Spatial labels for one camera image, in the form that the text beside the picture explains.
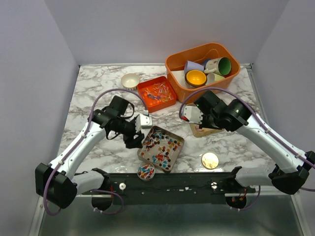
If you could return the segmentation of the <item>gold tin with popsicle candies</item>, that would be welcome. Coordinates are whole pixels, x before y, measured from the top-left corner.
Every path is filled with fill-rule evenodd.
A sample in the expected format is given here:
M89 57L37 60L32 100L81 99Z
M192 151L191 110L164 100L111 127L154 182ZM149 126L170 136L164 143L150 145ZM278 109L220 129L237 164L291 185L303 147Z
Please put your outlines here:
M199 128L198 124L193 123L190 123L189 126L191 128L193 136L196 138L205 137L223 131L222 129Z

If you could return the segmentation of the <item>brown tray with lollipops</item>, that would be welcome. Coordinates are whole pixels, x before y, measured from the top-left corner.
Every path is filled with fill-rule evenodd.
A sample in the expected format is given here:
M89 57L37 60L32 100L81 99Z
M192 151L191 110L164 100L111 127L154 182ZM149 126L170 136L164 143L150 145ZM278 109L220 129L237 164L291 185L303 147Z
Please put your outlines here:
M184 138L161 127L153 126L137 152L138 159L170 173L185 144Z

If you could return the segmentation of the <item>clear glass jar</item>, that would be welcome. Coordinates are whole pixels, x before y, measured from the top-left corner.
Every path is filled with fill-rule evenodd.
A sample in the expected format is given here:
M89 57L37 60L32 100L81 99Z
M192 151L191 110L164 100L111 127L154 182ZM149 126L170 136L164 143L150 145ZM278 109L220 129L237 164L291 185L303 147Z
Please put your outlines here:
M156 173L155 167L151 163L142 163L137 169L137 176L142 181L150 181Z

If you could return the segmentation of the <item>gold round jar lid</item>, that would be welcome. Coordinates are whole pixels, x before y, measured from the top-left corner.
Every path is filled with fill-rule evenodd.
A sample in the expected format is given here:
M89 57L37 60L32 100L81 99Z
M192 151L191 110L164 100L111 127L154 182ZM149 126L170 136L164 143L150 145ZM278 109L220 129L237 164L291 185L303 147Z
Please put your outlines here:
M201 163L206 169L215 169L219 165L219 158L215 153L207 152L202 155Z

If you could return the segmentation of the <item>orange square candy tray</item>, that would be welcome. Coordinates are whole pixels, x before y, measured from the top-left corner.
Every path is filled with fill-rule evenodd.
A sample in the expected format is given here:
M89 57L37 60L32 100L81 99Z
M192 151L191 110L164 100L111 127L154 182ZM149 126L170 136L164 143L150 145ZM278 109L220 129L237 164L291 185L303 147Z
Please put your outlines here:
M176 104L177 95L165 76L142 82L137 86L137 90L144 99L149 113Z

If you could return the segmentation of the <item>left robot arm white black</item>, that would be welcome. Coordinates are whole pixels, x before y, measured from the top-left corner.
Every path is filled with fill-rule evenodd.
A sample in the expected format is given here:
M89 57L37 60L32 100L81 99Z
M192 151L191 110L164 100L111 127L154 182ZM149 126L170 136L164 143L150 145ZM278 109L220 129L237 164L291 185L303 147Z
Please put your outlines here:
M77 174L76 171L90 151L110 132L114 137L123 136L128 149L141 148L142 129L152 126L148 111L137 116L124 116L131 103L114 96L110 105L92 109L91 115L80 134L49 164L40 163L35 169L36 193L61 209L67 208L77 195L96 191L104 194L111 188L110 176L99 168Z

